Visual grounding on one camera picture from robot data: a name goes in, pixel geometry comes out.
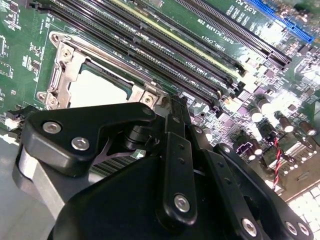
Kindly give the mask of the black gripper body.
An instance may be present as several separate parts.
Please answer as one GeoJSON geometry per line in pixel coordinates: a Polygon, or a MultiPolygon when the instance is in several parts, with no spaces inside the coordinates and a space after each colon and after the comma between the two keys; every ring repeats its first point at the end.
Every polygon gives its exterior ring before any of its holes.
{"type": "Polygon", "coordinates": [[[60,211],[53,240],[249,240],[251,236],[227,218],[210,179],[192,174],[197,219],[172,228],[159,221],[161,161],[150,157],[106,177],[74,195],[60,211]]]}

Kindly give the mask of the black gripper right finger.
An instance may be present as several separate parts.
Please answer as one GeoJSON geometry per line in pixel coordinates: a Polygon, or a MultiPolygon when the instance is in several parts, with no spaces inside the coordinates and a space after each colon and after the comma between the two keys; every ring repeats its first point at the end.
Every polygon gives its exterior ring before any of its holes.
{"type": "Polygon", "coordinates": [[[211,146],[204,131],[191,123],[187,98],[179,97],[193,160],[205,174],[212,204],[227,240],[312,240],[314,234],[260,176],[226,144],[211,146]]]}

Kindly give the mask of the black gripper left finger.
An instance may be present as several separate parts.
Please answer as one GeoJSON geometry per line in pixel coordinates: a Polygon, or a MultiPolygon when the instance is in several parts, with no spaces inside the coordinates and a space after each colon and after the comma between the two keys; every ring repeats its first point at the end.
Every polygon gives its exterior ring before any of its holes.
{"type": "Polygon", "coordinates": [[[23,125],[18,168],[55,222],[82,190],[148,158],[160,160],[156,215],[163,226],[198,216],[192,145],[180,103],[167,116],[140,102],[38,111],[23,125]]]}

